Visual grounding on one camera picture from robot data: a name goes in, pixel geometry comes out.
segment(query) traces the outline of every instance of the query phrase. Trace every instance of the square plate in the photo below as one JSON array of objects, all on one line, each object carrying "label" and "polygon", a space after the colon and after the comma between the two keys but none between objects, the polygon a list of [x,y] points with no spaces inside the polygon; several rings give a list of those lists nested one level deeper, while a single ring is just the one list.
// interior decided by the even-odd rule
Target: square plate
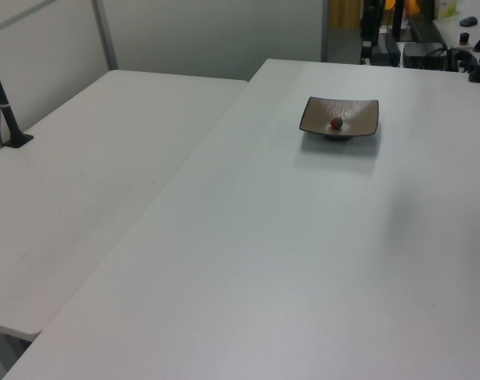
[{"label": "square plate", "polygon": [[[330,125],[336,117],[344,120],[339,131]],[[374,135],[378,122],[379,101],[339,101],[310,97],[303,112],[300,130],[340,141]]]}]

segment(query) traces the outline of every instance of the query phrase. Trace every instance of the white wall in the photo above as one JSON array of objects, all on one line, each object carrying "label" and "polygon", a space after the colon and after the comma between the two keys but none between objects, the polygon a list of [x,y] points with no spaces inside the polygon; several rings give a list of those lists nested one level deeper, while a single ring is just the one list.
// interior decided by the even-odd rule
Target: white wall
[{"label": "white wall", "polygon": [[0,78],[22,131],[107,70],[90,0],[58,0],[0,30]]},{"label": "white wall", "polygon": [[267,58],[321,60],[323,0],[100,2],[120,69],[250,80]]}]

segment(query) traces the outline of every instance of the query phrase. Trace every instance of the computer mouse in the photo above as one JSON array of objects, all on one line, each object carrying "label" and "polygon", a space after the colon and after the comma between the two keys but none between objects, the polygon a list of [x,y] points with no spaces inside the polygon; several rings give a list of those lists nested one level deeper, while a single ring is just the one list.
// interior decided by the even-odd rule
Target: computer mouse
[{"label": "computer mouse", "polygon": [[460,21],[460,26],[469,28],[470,26],[475,26],[478,24],[478,19],[476,17],[467,17]]}]

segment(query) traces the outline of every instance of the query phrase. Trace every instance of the white table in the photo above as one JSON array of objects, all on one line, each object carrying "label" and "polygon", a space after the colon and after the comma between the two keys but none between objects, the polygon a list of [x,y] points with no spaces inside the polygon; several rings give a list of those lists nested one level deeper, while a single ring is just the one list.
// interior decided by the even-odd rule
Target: white table
[{"label": "white table", "polygon": [[[460,20],[469,16],[476,17],[478,24],[469,28],[460,26]],[[435,20],[434,23],[449,48],[459,46],[460,33],[464,32],[470,34],[469,44],[474,47],[480,40],[480,0],[459,0],[457,14],[454,17]],[[480,53],[473,52],[473,55],[479,59]]]},{"label": "white table", "polygon": [[245,85],[113,71],[0,150],[0,332],[47,326]]},{"label": "white table", "polygon": [[[480,379],[466,83],[269,60],[6,380]],[[302,133],[310,96],[378,133]]]}]

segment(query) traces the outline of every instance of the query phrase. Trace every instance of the red fruit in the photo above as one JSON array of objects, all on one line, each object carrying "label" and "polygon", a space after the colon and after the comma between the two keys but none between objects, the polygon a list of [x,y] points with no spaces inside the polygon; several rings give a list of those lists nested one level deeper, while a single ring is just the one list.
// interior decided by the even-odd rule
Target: red fruit
[{"label": "red fruit", "polygon": [[344,125],[344,120],[340,117],[336,117],[330,122],[330,125],[335,131],[340,131],[342,129],[342,126]]}]

